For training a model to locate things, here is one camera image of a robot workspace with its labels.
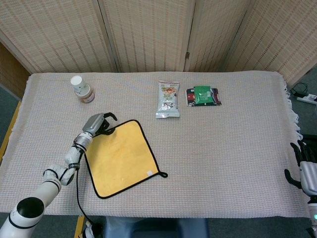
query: snack bag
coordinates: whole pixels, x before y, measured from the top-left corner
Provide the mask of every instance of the snack bag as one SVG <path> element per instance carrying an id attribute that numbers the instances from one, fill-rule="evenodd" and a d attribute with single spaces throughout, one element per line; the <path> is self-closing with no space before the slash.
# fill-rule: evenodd
<path id="1" fill-rule="evenodd" d="M 179 117 L 178 88 L 179 82 L 158 82 L 158 110 L 155 118 Z"/>

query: yellow cloth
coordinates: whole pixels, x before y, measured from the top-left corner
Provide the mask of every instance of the yellow cloth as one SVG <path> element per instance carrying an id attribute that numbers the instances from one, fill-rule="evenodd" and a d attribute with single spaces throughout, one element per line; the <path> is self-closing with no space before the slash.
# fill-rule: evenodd
<path id="1" fill-rule="evenodd" d="M 115 127 L 111 135 L 98 135 L 86 152 L 95 192 L 100 198 L 114 196 L 160 172 L 138 121 Z"/>

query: beige screen panel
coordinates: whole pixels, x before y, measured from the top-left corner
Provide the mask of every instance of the beige screen panel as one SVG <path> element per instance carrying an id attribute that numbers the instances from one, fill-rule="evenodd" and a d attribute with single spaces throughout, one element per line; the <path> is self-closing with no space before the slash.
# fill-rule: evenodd
<path id="1" fill-rule="evenodd" d="M 99 2 L 123 72 L 184 70 L 195 1 Z"/>
<path id="2" fill-rule="evenodd" d="M 198 0 L 185 71 L 217 72 L 250 0 Z"/>
<path id="3" fill-rule="evenodd" d="M 2 0 L 0 29 L 36 72 L 111 72 L 91 0 Z"/>
<path id="4" fill-rule="evenodd" d="M 226 71 L 277 71 L 294 84 L 317 63 L 317 1 L 258 0 L 238 36 Z"/>

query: black cable cord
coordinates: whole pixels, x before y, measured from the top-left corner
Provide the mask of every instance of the black cable cord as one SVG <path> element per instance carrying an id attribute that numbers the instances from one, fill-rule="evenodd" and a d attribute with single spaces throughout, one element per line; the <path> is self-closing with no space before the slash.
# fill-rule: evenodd
<path id="1" fill-rule="evenodd" d="M 94 222 L 86 215 L 86 213 L 84 212 L 84 210 L 82 209 L 82 207 L 80 206 L 80 203 L 79 203 L 78 172 L 79 172 L 79 170 L 77 170 L 77 175 L 76 175 L 77 203 L 78 203 L 79 209 L 81 210 L 81 212 L 83 213 L 83 215 L 86 217 L 86 219 L 87 219 L 91 224 L 94 224 Z"/>
<path id="2" fill-rule="evenodd" d="M 290 92 L 295 97 L 298 97 L 299 95 L 306 95 L 308 92 L 308 85 L 306 83 L 297 83 Z"/>

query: table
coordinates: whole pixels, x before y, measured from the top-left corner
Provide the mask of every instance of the table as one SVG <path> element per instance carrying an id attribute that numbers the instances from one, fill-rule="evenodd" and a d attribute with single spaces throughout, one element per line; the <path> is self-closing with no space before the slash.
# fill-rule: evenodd
<path id="1" fill-rule="evenodd" d="M 287 183 L 298 177 L 289 146 L 300 135 L 286 84 L 276 72 L 81 73 L 94 88 L 89 104 L 70 85 L 74 73 L 33 74 L 0 167 L 8 212 L 42 182 L 43 171 L 63 157 L 87 119 L 112 112 L 118 122 L 136 119 L 168 178 L 156 176 L 112 198 L 94 193 L 84 160 L 79 194 L 87 215 L 126 217 L 251 218 L 307 216 L 302 192 Z M 180 118 L 155 119 L 158 81 L 180 81 Z M 185 90 L 211 85 L 222 106 L 186 106 Z M 80 214 L 73 182 L 46 214 Z"/>

